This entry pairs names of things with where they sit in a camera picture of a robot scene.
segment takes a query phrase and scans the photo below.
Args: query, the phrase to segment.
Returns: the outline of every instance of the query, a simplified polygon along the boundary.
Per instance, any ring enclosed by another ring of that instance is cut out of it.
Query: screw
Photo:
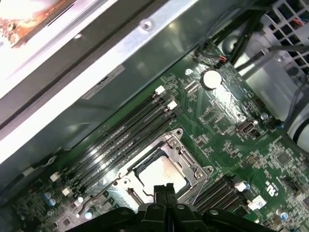
[[[177,206],[177,209],[184,209],[185,207],[184,207],[184,205],[182,205],[182,204],[179,204],[178,206]]]
[[[151,20],[145,19],[140,22],[140,27],[145,31],[151,31],[153,28],[153,23]]]
[[[120,214],[124,216],[124,215],[128,215],[129,212],[128,211],[122,211]]]
[[[278,62],[281,63],[281,62],[284,62],[285,61],[285,56],[282,56],[282,57],[279,57],[278,58]]]
[[[203,173],[197,172],[197,178],[198,178],[198,179],[202,178],[203,176],[204,176]]]
[[[192,69],[186,69],[186,70],[185,70],[185,74],[186,74],[187,76],[191,75],[192,73],[193,73],[193,70],[192,70]]]
[[[171,145],[171,146],[176,146],[176,145],[177,145],[177,142],[176,142],[175,140],[172,140],[172,141],[170,142],[170,145]]]
[[[269,119],[269,115],[266,114],[266,113],[261,113],[261,119],[262,119],[263,121],[266,121],[267,119]]]
[[[219,215],[219,212],[217,211],[217,210],[211,210],[211,211],[209,211],[210,212],[210,214],[212,214],[212,215]]]

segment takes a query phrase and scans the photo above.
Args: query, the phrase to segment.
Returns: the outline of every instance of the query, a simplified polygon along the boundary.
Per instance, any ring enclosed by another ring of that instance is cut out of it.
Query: cpu socket
[[[118,172],[116,188],[127,190],[138,204],[154,201],[154,186],[173,183],[180,203],[198,193],[213,173],[201,167],[181,142],[182,129],[166,132],[140,151]]]

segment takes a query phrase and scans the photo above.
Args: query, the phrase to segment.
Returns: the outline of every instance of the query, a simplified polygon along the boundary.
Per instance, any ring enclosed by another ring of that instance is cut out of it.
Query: red wire
[[[295,22],[295,23],[297,23],[298,25],[300,25],[300,26],[302,26],[303,25],[303,23],[301,22],[301,21],[299,21],[298,19],[293,19],[292,20],[293,22]]]
[[[219,57],[219,60],[227,61],[227,58],[226,57]]]

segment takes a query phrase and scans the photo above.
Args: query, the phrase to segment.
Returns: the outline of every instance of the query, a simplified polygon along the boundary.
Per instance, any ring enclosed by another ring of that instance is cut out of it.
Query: motherboard
[[[59,155],[15,200],[22,230],[64,232],[118,207],[137,211],[153,202],[154,185],[173,183],[178,201],[201,214],[220,208],[308,232],[304,158],[219,49],[203,54],[186,55]]]

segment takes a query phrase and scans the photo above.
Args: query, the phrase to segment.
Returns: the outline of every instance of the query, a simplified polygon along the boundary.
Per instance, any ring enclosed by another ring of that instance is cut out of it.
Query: label sticker
[[[254,198],[252,202],[257,205],[257,209],[261,209],[267,204],[267,202],[261,197],[261,195]]]
[[[100,80],[91,90],[86,92],[81,99],[89,100],[96,93],[98,93],[104,86],[106,86],[110,81],[112,81],[116,76],[122,73],[125,70],[123,65],[119,65],[113,71],[111,71],[108,75],[106,75],[102,80]]]

